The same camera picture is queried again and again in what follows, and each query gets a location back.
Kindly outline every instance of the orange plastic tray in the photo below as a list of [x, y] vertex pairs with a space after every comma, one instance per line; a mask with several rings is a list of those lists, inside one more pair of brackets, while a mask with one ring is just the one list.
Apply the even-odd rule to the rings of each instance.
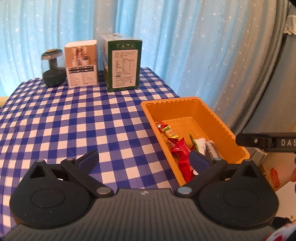
[[170, 152], [168, 138], [159, 132], [155, 125], [157, 121], [170, 125], [179, 138], [185, 138], [189, 148], [192, 146], [191, 134], [194, 139], [212, 140], [228, 163], [241, 163], [250, 158], [246, 148], [235, 143], [231, 130], [197, 97], [143, 101], [141, 106], [180, 185], [186, 182], [178, 167], [178, 157]]

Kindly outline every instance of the red snack package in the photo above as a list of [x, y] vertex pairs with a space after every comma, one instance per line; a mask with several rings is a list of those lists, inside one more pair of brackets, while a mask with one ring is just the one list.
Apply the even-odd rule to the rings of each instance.
[[169, 142], [172, 145], [171, 153], [175, 153], [180, 160], [178, 161], [179, 168], [186, 182], [189, 182], [193, 178], [193, 168], [189, 164], [190, 149], [186, 145], [184, 138], [176, 140], [169, 138]]
[[164, 123], [162, 121], [156, 122], [155, 124], [160, 132], [163, 131], [163, 128], [168, 126], [166, 123]]
[[185, 179], [185, 182], [191, 181], [191, 179], [194, 177], [194, 174], [193, 174], [193, 168], [189, 164], [189, 155], [181, 158], [178, 164], [179, 164], [181, 173]]
[[274, 183], [274, 186], [277, 188], [280, 186], [280, 181], [279, 181], [279, 176], [277, 175], [277, 171], [272, 167], [270, 169], [270, 175], [271, 175], [271, 179], [272, 182]]

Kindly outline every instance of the green box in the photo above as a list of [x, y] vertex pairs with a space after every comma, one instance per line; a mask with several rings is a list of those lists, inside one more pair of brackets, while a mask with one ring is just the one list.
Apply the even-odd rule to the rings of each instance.
[[108, 91], [137, 89], [142, 40], [121, 34], [101, 34], [100, 45]]

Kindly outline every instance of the product box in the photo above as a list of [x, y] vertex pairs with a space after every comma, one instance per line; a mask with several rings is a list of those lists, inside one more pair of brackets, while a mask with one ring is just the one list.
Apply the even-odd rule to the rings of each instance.
[[77, 41], [65, 46], [69, 87], [98, 84], [97, 40]]
[[142, 40], [120, 34], [101, 34], [104, 79], [110, 92], [137, 89]]

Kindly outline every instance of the table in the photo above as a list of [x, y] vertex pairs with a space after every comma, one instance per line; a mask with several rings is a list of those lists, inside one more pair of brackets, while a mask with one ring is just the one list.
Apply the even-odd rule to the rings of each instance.
[[140, 106], [177, 97], [152, 70], [141, 68], [139, 88], [109, 93], [99, 84], [47, 88], [42, 79], [21, 83], [0, 109], [0, 236], [15, 226], [10, 195], [37, 159], [49, 164], [98, 149], [91, 176], [117, 188], [178, 187]]

